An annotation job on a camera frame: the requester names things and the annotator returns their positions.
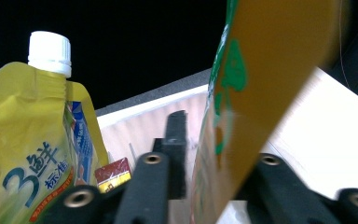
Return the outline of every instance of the black background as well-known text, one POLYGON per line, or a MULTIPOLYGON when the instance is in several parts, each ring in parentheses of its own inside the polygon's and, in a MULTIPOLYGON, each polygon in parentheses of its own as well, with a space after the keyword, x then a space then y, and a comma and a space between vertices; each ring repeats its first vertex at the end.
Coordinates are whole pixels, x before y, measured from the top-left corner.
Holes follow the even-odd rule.
MULTIPOLYGON (((358 0, 343 37, 343 62, 358 94, 358 0)), ((210 68, 226 17, 226 1, 0 1, 0 67, 27 63, 32 31, 69 38, 71 80, 95 108, 210 68)), ((346 85, 336 60, 324 71, 346 85)))

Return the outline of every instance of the white cap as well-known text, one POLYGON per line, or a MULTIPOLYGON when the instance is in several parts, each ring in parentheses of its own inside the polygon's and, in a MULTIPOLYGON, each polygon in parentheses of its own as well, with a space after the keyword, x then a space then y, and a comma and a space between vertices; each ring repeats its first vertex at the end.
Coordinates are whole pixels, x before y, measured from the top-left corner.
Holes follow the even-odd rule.
POLYGON ((28 64, 71 77, 71 44, 68 38, 51 32, 32 32, 28 64))

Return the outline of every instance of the grey surface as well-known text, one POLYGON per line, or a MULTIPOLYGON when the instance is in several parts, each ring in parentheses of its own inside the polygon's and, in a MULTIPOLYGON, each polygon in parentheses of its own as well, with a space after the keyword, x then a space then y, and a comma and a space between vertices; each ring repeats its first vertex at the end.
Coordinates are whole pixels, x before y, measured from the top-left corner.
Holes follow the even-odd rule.
POLYGON ((121 109, 125 109, 127 107, 143 104, 164 96, 172 95, 180 91, 193 89, 208 84, 210 74, 211 69, 207 69, 194 75, 181 78, 167 85, 158 87, 152 91, 147 91, 145 93, 133 96, 127 100, 123 100, 101 109, 97 109, 95 112, 97 116, 102 116, 121 109))

